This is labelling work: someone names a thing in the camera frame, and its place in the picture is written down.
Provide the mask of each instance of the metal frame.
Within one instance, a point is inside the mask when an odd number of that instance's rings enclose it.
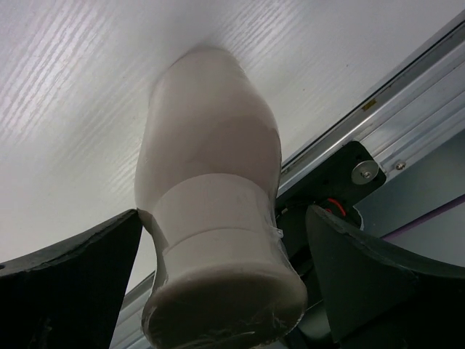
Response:
[[[453,31],[285,164],[278,196],[352,140],[367,148],[390,180],[398,162],[410,166],[450,139],[465,128],[464,63],[462,14]],[[451,81],[454,90],[445,89]],[[422,112],[428,108],[434,112]]]

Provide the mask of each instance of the screw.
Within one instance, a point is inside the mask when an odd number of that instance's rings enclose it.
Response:
[[[397,171],[402,171],[406,166],[407,164],[405,162],[399,162],[397,165],[395,165],[395,169]]]
[[[362,177],[365,178],[366,180],[367,180],[368,178],[371,177],[371,172],[369,172],[369,171],[364,171],[364,172],[361,172],[360,174],[361,174]]]

